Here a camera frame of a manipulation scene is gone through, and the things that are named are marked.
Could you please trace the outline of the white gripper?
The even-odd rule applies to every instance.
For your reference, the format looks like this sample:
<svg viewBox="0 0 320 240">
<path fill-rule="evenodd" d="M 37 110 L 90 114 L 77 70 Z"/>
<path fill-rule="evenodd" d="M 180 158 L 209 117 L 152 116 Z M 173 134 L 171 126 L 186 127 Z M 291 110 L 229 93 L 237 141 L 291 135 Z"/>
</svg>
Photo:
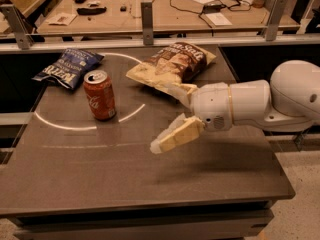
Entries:
<svg viewBox="0 0 320 240">
<path fill-rule="evenodd" d="M 150 151 L 160 154 L 197 139 L 204 129 L 226 131 L 232 127 L 229 86 L 208 84 L 199 88 L 194 84 L 169 83 L 168 94 L 189 108 L 195 116 L 180 114 L 167 129 L 150 144 Z"/>
</svg>

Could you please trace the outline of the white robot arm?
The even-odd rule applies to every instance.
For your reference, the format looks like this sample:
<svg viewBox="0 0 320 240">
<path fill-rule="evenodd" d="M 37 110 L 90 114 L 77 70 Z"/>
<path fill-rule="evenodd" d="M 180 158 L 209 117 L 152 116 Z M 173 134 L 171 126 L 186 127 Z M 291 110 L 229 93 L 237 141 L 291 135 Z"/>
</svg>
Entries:
<svg viewBox="0 0 320 240">
<path fill-rule="evenodd" d="M 271 78 L 251 82 L 207 84 L 192 94 L 171 85 L 169 93 L 192 115 L 179 115 L 151 143 L 154 154 L 197 139 L 205 131 L 227 131 L 250 125 L 275 132 L 298 132 L 320 122 L 320 68 L 291 60 L 277 66 Z"/>
</svg>

